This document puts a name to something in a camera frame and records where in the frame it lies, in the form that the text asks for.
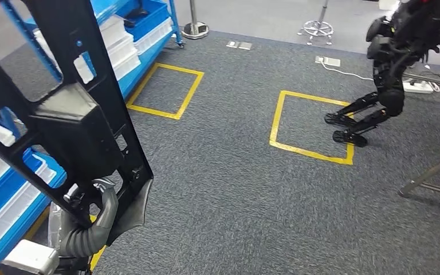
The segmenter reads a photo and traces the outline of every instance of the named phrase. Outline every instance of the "metal pole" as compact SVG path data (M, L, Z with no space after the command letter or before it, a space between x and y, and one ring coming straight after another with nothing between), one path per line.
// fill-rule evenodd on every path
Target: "metal pole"
M188 39L200 39L208 35L209 28L203 22L197 20L197 7L195 0L190 0L191 23L188 23L183 28L183 36Z
M425 77L425 76L419 76L417 74L404 73L403 76L409 77L409 78L413 78L413 79L417 79L417 80L424 80L424 81L429 81L429 82L434 82L436 84L440 84L440 79L434 79L434 78L429 78L429 77Z
M406 196L412 189L414 189L418 186L440 192L440 187L424 183L425 180L427 180L428 178L431 178L439 171L440 171L440 163L438 163L435 166L433 166L432 168L428 169L426 172L424 172L417 179L412 180L411 183L409 183L408 185L402 187L399 190L400 195Z
M325 18L326 9L328 8L328 0L325 1L323 5L323 9L321 10L320 19L318 19L318 23L321 25L323 19Z
M191 9L191 34L198 35L198 20L197 20L197 7L195 6L195 0L190 0Z

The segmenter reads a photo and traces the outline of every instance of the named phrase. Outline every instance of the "stanchion post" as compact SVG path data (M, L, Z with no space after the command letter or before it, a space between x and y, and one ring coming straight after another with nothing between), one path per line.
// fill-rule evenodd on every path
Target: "stanchion post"
M197 7L195 0L190 0L191 23L188 23L183 28L183 36L188 39L200 39L208 35L210 31L208 26L203 22L197 21Z

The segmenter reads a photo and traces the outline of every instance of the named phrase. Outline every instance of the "blue shelf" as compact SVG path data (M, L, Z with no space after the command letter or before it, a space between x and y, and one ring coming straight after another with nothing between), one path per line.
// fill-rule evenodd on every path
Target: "blue shelf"
M147 69L152 65L156 57L163 50L164 45L170 40L174 30L168 33L164 38L158 41L154 46L150 47L146 52L139 56L141 65L137 66L133 71L125 75L119 80L119 87L122 97L126 99L130 93L136 88L139 80L145 74Z
M50 182L51 187L58 187L63 183L66 178L66 173L63 168L50 156L34 153L43 158L48 167L56 171L56 176ZM14 246L20 241L22 236L26 233L29 227L45 210L46 206L50 203L50 199L44 194L40 194L34 202L28 207L28 209L21 215L21 217L14 223L11 229L0 240L0 262L11 252Z
M100 25L127 4L129 0L90 0L90 2L97 23ZM36 28L36 22L33 18L28 18L25 22L28 26L31 26L31 29Z

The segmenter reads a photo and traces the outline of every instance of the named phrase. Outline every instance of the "yellow tape square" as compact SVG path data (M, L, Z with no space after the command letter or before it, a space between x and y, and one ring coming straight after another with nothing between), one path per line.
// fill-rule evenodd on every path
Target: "yellow tape square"
M190 90L186 94L186 97L184 98L183 103L181 103L181 106L179 107L179 110L176 113L164 112L164 111L160 111L160 110L156 110L156 109L152 109L152 108L136 106L133 104L134 100L137 99L137 97L139 96L141 91L146 86L146 83L149 81L149 79L151 79L154 72L156 72L156 70L160 67L165 68L165 69L170 69L170 70L177 70L178 72L183 72L183 73L191 73L191 74L195 74L197 76L195 81L193 81L193 85L190 87ZM170 119L180 119L181 116L183 115L184 111L186 110L186 107L188 107L188 104L190 103L190 100L193 97L193 94L197 90L197 87L200 84L200 81L202 81L204 74L205 73L199 72L197 70L190 70L190 69L185 69L185 68L162 64L162 63L154 63L152 68L149 70L147 75L144 77L143 81L139 84L138 88L136 89L136 91L134 91L134 94L132 94L132 96L129 98L129 100L127 101L127 103L125 105L127 106L128 109L131 109L131 110L144 112L144 113L150 113L152 115L157 115L157 116L164 116L164 117L168 117Z
M325 156L325 155L322 155L318 152L308 151L308 150L305 150L302 148L298 148L298 147L294 147L294 146L290 146L287 144L277 142L277 132L279 130L279 122L281 121L282 108L284 106L284 99L286 98L286 96L295 96L295 97L299 97L302 99L316 100L316 101L321 101L321 102L331 103L331 104L336 104L336 105L341 105L341 106L348 106L349 105L349 103L345 102L345 101L327 99L325 97L306 95L303 93L281 91L279 94L279 99L277 100L276 111L274 113L274 119L272 121L272 128L270 130L270 136L269 136L269 144L274 147L277 147L277 148L280 148L283 150L287 150L287 151L291 151L291 152L295 152L298 154L302 154L305 156L309 156L311 158L327 160L329 162L335 162L335 163L339 163L339 164L352 165L353 164L353 152L354 152L353 144L347 144L346 156L344 158L338 158L338 157L334 157L334 156Z

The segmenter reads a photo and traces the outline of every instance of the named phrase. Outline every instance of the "black robotic frame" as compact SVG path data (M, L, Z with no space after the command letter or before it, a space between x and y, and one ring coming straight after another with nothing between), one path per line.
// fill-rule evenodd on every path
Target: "black robotic frame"
M62 82L41 100L31 102L0 67L0 109L10 108L27 128L27 133L12 146L0 142L0 157L83 228L91 225L89 205L95 203L101 207L101 194L92 186L92 180L118 171L123 182L117 192L116 226L138 197L144 195L140 192L151 184L153 174L125 107L91 3L89 0L23 2L55 56ZM84 52L88 52L96 71L95 78L87 84L73 65ZM127 144L123 150L116 142L119 136ZM36 144L43 146L66 171L67 178L60 187L50 188L24 164L24 150ZM64 195L75 183L80 199L65 199ZM124 225L116 228L107 245L129 229Z

